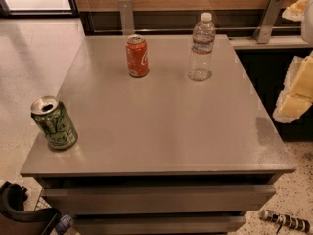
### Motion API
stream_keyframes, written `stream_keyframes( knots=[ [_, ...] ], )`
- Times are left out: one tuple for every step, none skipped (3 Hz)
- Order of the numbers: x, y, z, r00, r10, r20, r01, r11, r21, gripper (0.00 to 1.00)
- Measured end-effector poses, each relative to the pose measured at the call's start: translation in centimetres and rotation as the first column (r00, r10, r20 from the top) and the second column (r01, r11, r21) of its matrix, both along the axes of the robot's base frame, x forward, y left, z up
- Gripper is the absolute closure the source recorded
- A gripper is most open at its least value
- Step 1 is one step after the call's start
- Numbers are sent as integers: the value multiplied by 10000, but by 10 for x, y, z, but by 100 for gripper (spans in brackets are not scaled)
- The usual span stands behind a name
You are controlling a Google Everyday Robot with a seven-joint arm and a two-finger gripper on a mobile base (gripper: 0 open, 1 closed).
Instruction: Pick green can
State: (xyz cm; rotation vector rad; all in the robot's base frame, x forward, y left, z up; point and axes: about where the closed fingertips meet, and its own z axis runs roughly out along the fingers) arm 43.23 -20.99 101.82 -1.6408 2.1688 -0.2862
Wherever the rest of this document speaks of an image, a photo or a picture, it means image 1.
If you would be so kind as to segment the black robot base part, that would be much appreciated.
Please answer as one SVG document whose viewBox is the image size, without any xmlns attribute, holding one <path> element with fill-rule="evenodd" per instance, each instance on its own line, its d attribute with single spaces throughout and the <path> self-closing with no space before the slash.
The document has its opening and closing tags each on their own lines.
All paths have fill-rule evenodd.
<svg viewBox="0 0 313 235">
<path fill-rule="evenodd" d="M 0 235 L 50 235 L 61 220 L 55 208 L 26 211 L 26 189 L 6 181 L 0 187 Z"/>
</svg>

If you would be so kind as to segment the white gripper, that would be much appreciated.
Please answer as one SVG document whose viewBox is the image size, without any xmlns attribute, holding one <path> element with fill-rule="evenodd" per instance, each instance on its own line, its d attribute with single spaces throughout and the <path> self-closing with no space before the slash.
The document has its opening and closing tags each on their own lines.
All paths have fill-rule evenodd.
<svg viewBox="0 0 313 235">
<path fill-rule="evenodd" d="M 313 0 L 298 0 L 289 5 L 282 12 L 282 18 L 293 22 L 301 21 L 302 39 L 313 44 Z M 313 105 L 312 54 L 305 58 L 293 57 L 283 85 L 272 117 L 279 123 L 291 123 L 299 120 Z"/>
</svg>

